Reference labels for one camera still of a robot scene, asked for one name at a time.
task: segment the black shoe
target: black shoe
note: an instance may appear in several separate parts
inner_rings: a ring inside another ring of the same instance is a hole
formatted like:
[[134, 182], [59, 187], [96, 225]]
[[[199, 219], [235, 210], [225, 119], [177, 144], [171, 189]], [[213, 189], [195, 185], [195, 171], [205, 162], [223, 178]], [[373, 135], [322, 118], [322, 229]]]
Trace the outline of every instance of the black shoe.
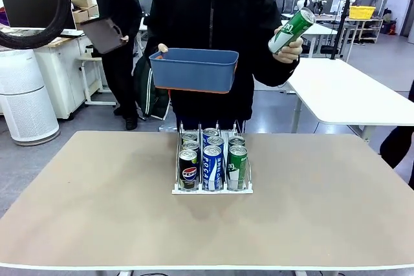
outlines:
[[123, 114], [124, 112], [122, 111], [122, 108], [121, 107], [118, 107], [118, 108], [116, 108], [115, 110], [114, 110], [114, 115], [115, 116], [122, 116], [122, 114]]
[[137, 117], [126, 118], [125, 127], [127, 131], [133, 131], [134, 129], [136, 129], [138, 127], [138, 118]]

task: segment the pepsi logo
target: pepsi logo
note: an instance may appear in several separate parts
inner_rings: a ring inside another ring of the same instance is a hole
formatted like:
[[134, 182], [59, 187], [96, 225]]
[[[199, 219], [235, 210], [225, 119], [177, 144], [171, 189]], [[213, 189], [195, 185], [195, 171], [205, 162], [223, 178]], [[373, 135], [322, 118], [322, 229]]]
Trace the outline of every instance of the pepsi logo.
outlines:
[[196, 167], [187, 168], [187, 169], [182, 171], [182, 177], [185, 180], [194, 180], [196, 174], [197, 174], [197, 168]]

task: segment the can dispenser tray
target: can dispenser tray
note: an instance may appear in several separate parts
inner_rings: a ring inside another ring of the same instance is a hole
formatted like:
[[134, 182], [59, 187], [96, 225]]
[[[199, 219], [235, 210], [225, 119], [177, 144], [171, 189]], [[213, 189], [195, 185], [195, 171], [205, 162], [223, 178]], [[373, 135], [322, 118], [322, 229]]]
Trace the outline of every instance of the can dispenser tray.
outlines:
[[[219, 131], [219, 135], [224, 140], [224, 152], [223, 152], [223, 171], [224, 171], [224, 180], [221, 183], [220, 188], [218, 190], [209, 191], [203, 189], [202, 184], [202, 155], [203, 155], [203, 146], [202, 146], [202, 129], [201, 125], [199, 125], [198, 131], [185, 131], [183, 129], [182, 124], [180, 125], [179, 135], [177, 140], [177, 157], [176, 157], [176, 164], [175, 164], [175, 185], [172, 191], [175, 195], [196, 195], [196, 194], [204, 194], [204, 195], [214, 195], [214, 194], [252, 194], [253, 193], [253, 183], [252, 183], [252, 168], [250, 166], [250, 162], [247, 156], [246, 161], [246, 173], [245, 173], [245, 180], [243, 182], [243, 186], [239, 188], [240, 181], [238, 180], [230, 180], [226, 172], [227, 168], [227, 159], [228, 159], [228, 140], [233, 136], [242, 136], [240, 131], [237, 130], [237, 125], [234, 124], [234, 128], [231, 131], [221, 131], [219, 124], [217, 124], [216, 129]], [[197, 180], [195, 182], [195, 187], [193, 189], [183, 189], [180, 186], [180, 152], [182, 151], [182, 135], [185, 133], [195, 133], [198, 137], [198, 142], [200, 143], [200, 166], [199, 166], [199, 173], [197, 176]]]

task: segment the black hose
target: black hose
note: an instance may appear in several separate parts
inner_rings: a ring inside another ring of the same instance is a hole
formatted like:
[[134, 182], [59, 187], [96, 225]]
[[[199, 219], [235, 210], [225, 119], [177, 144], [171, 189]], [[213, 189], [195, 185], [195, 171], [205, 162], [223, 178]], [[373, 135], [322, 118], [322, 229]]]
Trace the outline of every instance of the black hose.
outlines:
[[11, 36], [0, 32], [0, 46], [16, 50], [28, 50], [47, 45], [58, 37], [63, 29], [69, 12], [71, 11], [72, 0], [58, 0], [58, 9], [52, 23], [39, 34], [33, 36]]

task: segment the black pants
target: black pants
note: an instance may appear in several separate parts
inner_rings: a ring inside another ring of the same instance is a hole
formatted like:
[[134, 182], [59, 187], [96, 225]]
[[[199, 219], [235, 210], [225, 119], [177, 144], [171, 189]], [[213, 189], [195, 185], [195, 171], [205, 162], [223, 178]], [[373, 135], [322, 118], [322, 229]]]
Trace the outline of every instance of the black pants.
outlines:
[[[182, 122], [182, 125], [184, 129], [186, 130], [194, 130], [199, 128], [199, 124], [201, 124], [201, 129], [207, 129], [207, 128], [214, 128], [217, 124], [217, 120], [197, 120], [193, 118], [187, 118], [185, 116], [177, 116], [177, 129], [180, 131], [180, 123]], [[233, 119], [223, 119], [219, 120], [220, 129], [230, 130], [234, 127], [234, 122], [237, 122], [239, 125], [237, 127], [238, 131], [243, 132], [244, 131], [244, 120], [233, 120]]]
[[[414, 102], [414, 82], [411, 86], [408, 99]], [[396, 168], [407, 155], [409, 148], [411, 147], [411, 137], [413, 136], [413, 133], [414, 127], [398, 126], [382, 143], [380, 147], [381, 157], [393, 169]], [[414, 189], [414, 164], [408, 185]]]
[[103, 71], [108, 86], [121, 106], [124, 118], [137, 117], [134, 97], [133, 69], [134, 41], [102, 56]]

